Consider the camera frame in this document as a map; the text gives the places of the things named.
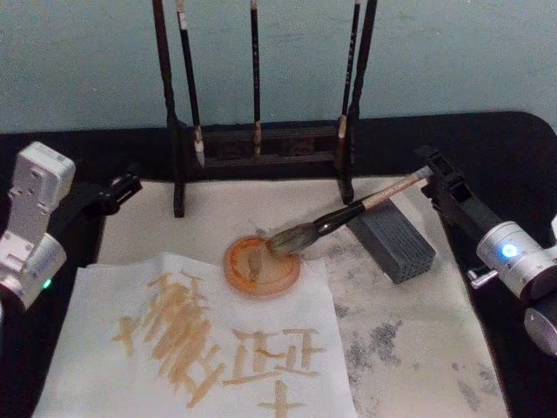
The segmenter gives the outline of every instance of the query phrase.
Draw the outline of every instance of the ink stain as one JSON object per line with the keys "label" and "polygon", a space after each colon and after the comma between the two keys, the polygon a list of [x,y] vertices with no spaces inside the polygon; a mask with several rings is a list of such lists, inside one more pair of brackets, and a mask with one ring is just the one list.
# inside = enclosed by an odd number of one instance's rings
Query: ink stain
{"label": "ink stain", "polygon": [[346,362],[351,370],[372,369],[373,364],[369,361],[372,350],[363,343],[359,335],[355,333],[354,341],[348,349]]}
{"label": "ink stain", "polygon": [[473,412],[478,412],[481,404],[480,397],[470,387],[470,385],[466,384],[464,381],[458,380],[457,384],[459,385],[459,391],[464,396],[464,399],[466,400],[468,407],[470,407],[470,409],[472,409]]}
{"label": "ink stain", "polygon": [[343,254],[344,254],[344,249],[342,248],[342,246],[340,246],[339,244],[335,244],[329,249],[329,252],[327,253],[327,257],[329,257],[332,260],[335,260],[342,257]]}
{"label": "ink stain", "polygon": [[381,399],[372,396],[370,401],[372,405],[370,408],[366,408],[366,415],[364,416],[366,418],[375,418],[377,416],[377,409],[381,405]]}
{"label": "ink stain", "polygon": [[356,276],[358,275],[358,273],[360,273],[360,271],[356,268],[351,268],[348,271],[346,271],[346,279],[349,281],[353,281]]}
{"label": "ink stain", "polygon": [[359,389],[361,383],[361,378],[360,376],[358,376],[357,374],[354,373],[350,373],[348,374],[348,383],[350,384],[350,387],[353,389]]}
{"label": "ink stain", "polygon": [[255,234],[258,237],[266,237],[267,236],[267,231],[263,228],[258,227],[255,222],[253,222],[253,220],[251,218],[249,218],[247,220],[250,224],[252,224],[253,228],[255,229]]}
{"label": "ink stain", "polygon": [[358,398],[356,397],[356,395],[354,393],[352,393],[352,402],[354,402],[354,407],[356,408],[356,411],[360,411],[361,406],[359,404]]}
{"label": "ink stain", "polygon": [[399,356],[394,353],[394,339],[401,325],[401,320],[396,324],[384,322],[380,327],[374,328],[370,333],[370,349],[372,352],[377,352],[381,361],[387,365],[398,366],[400,364]]}
{"label": "ink stain", "polygon": [[350,258],[357,258],[363,253],[363,246],[350,244],[345,248],[345,254]]}
{"label": "ink stain", "polygon": [[349,307],[343,307],[338,303],[334,304],[334,312],[337,314],[337,318],[339,318],[340,320],[347,316],[349,311]]}
{"label": "ink stain", "polygon": [[484,380],[484,384],[480,390],[484,394],[489,394],[491,396],[499,396],[499,384],[497,382],[497,377],[492,369],[487,367],[485,364],[480,363],[480,377]]}

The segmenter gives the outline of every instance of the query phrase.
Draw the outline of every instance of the table surface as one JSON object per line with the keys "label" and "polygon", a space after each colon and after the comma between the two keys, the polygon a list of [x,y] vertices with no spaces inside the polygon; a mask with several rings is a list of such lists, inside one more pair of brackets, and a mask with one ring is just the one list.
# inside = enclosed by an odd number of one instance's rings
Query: table surface
{"label": "table surface", "polygon": [[[3,162],[0,188],[8,190],[17,152],[34,140],[77,161],[77,181],[104,184],[121,175],[128,164],[140,167],[139,174],[144,179],[171,181],[171,148],[166,138],[164,129],[0,135]],[[411,172],[420,164],[413,150],[423,144],[439,148],[464,174],[473,193],[502,219],[516,221],[543,246],[554,243],[548,226],[557,212],[554,181],[557,136],[546,122],[519,111],[364,119],[354,141],[354,173],[392,176]],[[277,177],[273,172],[220,174],[226,174],[228,179]],[[289,176],[299,177],[295,173]],[[188,196],[192,193],[195,186],[188,185]],[[330,199],[314,207],[325,207],[336,197],[333,192],[327,196]],[[168,211],[170,193],[163,197],[167,199],[165,205],[161,203],[156,208]],[[3,225],[9,204],[7,193],[0,194]],[[298,213],[300,217],[305,214],[300,210]],[[159,218],[159,212],[152,209],[149,215]],[[286,221],[288,215],[284,214],[282,219]],[[10,411],[9,416],[28,417],[37,402],[64,321],[76,269],[95,259],[101,225],[101,219],[74,222],[61,239],[68,260],[57,274],[57,286],[44,292],[24,316],[10,316],[9,311],[4,311],[4,327],[8,329],[3,339],[6,349],[0,357],[0,374],[10,379],[11,384],[0,391],[0,405],[6,407],[0,409]],[[477,266],[475,244],[457,226],[445,225],[445,230],[460,271]],[[192,247],[188,245],[189,254]],[[473,291],[461,276],[460,282],[468,288],[473,309],[483,324],[511,414],[516,418],[554,417],[557,362],[545,356],[527,336],[522,323],[524,305],[499,280],[492,280],[480,291]]]}
{"label": "table surface", "polygon": [[[356,196],[393,180],[357,179]],[[171,252],[221,265],[239,236],[271,235],[341,206],[333,180],[207,182],[188,185],[185,218],[174,219],[172,185],[143,186],[107,219],[99,263]],[[394,285],[346,227],[303,254],[325,257],[359,416],[507,416],[437,214],[418,187],[393,201],[435,249],[430,272]]]}

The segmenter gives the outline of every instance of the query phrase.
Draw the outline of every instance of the white paper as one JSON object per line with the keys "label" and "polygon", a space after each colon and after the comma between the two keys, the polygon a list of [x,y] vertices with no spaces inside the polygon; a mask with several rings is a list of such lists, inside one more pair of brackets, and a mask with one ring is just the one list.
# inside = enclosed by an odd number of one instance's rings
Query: white paper
{"label": "white paper", "polygon": [[[353,185],[366,196],[399,179]],[[395,285],[345,226],[304,251],[306,260],[326,260],[356,411],[362,418],[506,418],[484,334],[424,184],[393,202],[435,249],[429,272]],[[272,236],[342,206],[335,180],[192,183],[184,222],[173,216],[173,193],[172,183],[144,182],[107,218],[99,260],[123,265],[180,252],[217,264],[238,236]],[[385,336],[381,349],[377,332]]]}
{"label": "white paper", "polygon": [[[152,311],[150,303],[160,293],[160,282],[150,287],[148,284],[164,273],[172,273],[167,276],[168,283],[178,283],[190,290],[188,275],[202,279],[198,281],[199,293],[205,299],[197,300],[208,307],[201,312],[211,323],[202,355],[220,346],[208,371],[198,362],[187,369],[199,388],[207,373],[222,370],[205,397],[192,408],[188,408],[192,393],[184,386],[175,393],[166,374],[158,375],[163,360],[151,358],[167,326],[162,326],[153,340],[144,342],[152,325],[152,321],[146,320]],[[134,349],[131,356],[126,355],[122,341],[113,340],[121,334],[123,317],[128,317],[128,325],[137,321],[132,324],[137,327],[132,327],[135,331],[131,333]],[[301,364],[305,333],[285,334],[288,329],[316,331],[311,335],[310,346],[305,346],[312,350],[311,366]],[[268,377],[230,384],[241,351],[233,330],[273,334],[266,340],[266,349],[258,351],[265,353],[259,356],[260,361],[265,359],[265,370],[253,371],[253,340],[246,340],[245,367],[241,374],[237,373],[237,377],[262,373]],[[289,351],[291,359],[295,358],[293,367],[287,367],[284,357]],[[283,357],[271,358],[270,354]],[[292,408],[283,414],[277,406],[283,402],[277,398],[284,392],[286,403]],[[291,291],[268,301],[249,300],[231,289],[222,267],[174,254],[166,253],[133,266],[92,266],[79,270],[34,416],[355,418],[325,263],[305,262]]]}

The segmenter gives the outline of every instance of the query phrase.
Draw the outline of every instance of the brush handle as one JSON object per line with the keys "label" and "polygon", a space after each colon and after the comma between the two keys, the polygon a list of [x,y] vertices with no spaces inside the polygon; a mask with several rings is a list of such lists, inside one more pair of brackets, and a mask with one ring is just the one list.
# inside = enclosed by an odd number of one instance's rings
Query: brush handle
{"label": "brush handle", "polygon": [[418,171],[410,174],[408,177],[397,181],[395,184],[386,187],[385,189],[374,193],[373,195],[369,196],[362,200],[362,205],[366,208],[366,210],[371,209],[372,207],[378,205],[381,202],[389,199],[390,197],[394,196],[398,192],[402,192],[403,190],[407,189],[411,185],[415,185],[419,181],[423,179],[427,179],[428,177],[433,176],[433,172],[429,167],[423,167]]}
{"label": "brush handle", "polygon": [[354,53],[356,51],[356,38],[358,37],[359,8],[361,0],[356,0],[352,14],[352,31],[350,32],[350,46],[348,48],[348,63],[346,65],[345,94],[342,99],[343,116],[348,113],[348,100],[350,99],[350,83],[352,82],[352,68],[354,66]]}
{"label": "brush handle", "polygon": [[174,174],[174,216],[183,218],[185,190],[185,161],[188,160],[188,149],[178,124],[174,90],[172,89],[171,56],[168,50],[166,25],[164,23],[164,7],[162,0],[152,0],[155,34],[157,35],[158,63],[163,79],[164,103],[166,104],[166,126],[172,141],[172,168]]}
{"label": "brush handle", "polygon": [[176,0],[176,11],[178,13],[178,24],[180,26],[180,40],[182,41],[182,52],[184,53],[185,75],[188,81],[188,92],[190,94],[191,119],[195,126],[194,142],[195,152],[201,166],[205,166],[203,133],[199,121],[198,93],[195,88],[195,77],[193,76],[193,62],[191,60],[190,36],[188,34],[188,23],[185,18],[184,0]]}
{"label": "brush handle", "polygon": [[259,29],[258,29],[258,2],[252,0],[252,61],[253,61],[253,119],[261,120],[261,103],[259,95]]}
{"label": "brush handle", "polygon": [[365,211],[366,207],[362,204],[361,200],[359,200],[347,207],[343,207],[338,211],[328,213],[327,215],[314,220],[313,225],[316,227],[319,237],[323,237],[328,233],[333,232],[335,229],[339,229],[346,222],[356,218]]}

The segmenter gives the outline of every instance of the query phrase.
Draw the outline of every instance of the brush tip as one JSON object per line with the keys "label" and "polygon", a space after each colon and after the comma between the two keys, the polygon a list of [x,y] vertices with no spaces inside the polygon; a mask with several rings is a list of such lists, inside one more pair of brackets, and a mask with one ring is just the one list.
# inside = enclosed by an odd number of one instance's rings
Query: brush tip
{"label": "brush tip", "polygon": [[278,233],[265,243],[269,253],[275,257],[285,257],[287,255],[302,251],[304,248],[313,244],[319,238],[319,232],[314,224],[307,223],[287,229]]}
{"label": "brush tip", "polygon": [[196,152],[196,155],[198,157],[198,162],[201,168],[205,168],[205,154],[203,153],[203,151]]}

